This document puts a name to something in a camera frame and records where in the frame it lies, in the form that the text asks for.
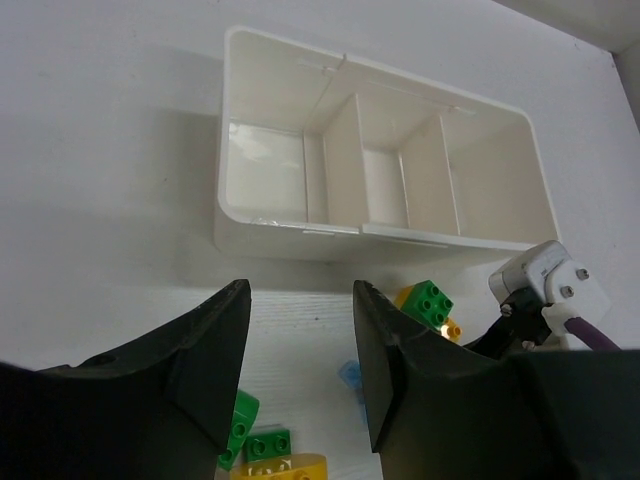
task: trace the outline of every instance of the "yellow lego brick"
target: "yellow lego brick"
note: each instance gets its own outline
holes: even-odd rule
[[[453,321],[451,317],[448,317],[447,321],[444,322],[444,325],[440,327],[440,334],[444,338],[448,338],[452,342],[458,343],[458,340],[460,340],[460,335],[462,335],[462,329],[456,322]]]
[[[415,287],[415,285],[409,285],[408,287],[405,287],[402,290],[400,290],[400,293],[398,293],[398,295],[396,296],[396,299],[393,301],[393,304],[398,308],[402,308],[402,305],[404,305],[404,302],[406,302],[407,298],[409,298],[409,295],[411,295],[411,290],[413,290],[413,287]]]
[[[231,470],[231,480],[328,480],[327,458],[297,453],[245,463]]]

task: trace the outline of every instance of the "lego brick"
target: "lego brick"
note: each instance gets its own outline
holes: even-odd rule
[[[360,364],[355,360],[349,360],[342,367],[340,367],[340,370],[338,370],[338,375],[351,390],[362,388],[362,374],[360,373]]]
[[[453,343],[458,343],[460,340],[460,335],[462,335],[462,329],[458,326],[456,322],[453,321],[451,317],[447,318],[447,321],[440,328],[440,333],[444,338],[448,338]]]
[[[218,457],[218,466],[220,468],[228,471],[233,466],[251,431],[251,427],[253,427],[256,421],[259,408],[260,401],[257,398],[238,389],[233,418],[231,420],[227,451]]]
[[[404,302],[406,302],[407,298],[409,298],[409,295],[411,294],[411,290],[413,290],[414,286],[415,285],[410,285],[400,290],[400,293],[398,293],[398,295],[396,296],[396,299],[393,301],[393,304],[396,307],[402,309],[402,305],[404,305]]]
[[[314,453],[245,463],[231,470],[231,480],[327,480],[327,459]]]
[[[400,310],[423,325],[440,331],[452,308],[453,302],[435,283],[427,280],[413,286]]]
[[[254,429],[244,444],[247,462],[291,454],[291,433],[281,425]]]

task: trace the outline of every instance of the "white wall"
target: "white wall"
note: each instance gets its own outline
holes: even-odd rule
[[[640,126],[640,41],[620,54],[616,65],[636,123]]]
[[[640,40],[638,0],[495,0],[611,52]]]

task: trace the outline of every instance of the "white storage tray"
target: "white storage tray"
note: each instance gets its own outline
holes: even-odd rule
[[[482,260],[558,239],[517,109],[244,28],[227,33],[222,109],[224,252]]]

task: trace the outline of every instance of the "green lego brick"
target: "green lego brick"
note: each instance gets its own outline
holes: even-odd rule
[[[227,443],[227,451],[218,457],[218,466],[224,470],[231,470],[233,462],[242,450],[251,427],[253,427],[260,401],[252,397],[246,392],[238,389],[236,395],[236,405],[233,409],[233,418],[231,420],[231,430],[229,432],[229,441]]]
[[[400,308],[414,320],[440,331],[453,302],[431,280],[416,283]]]
[[[244,444],[247,462],[291,455],[291,433],[280,425],[254,429]]]

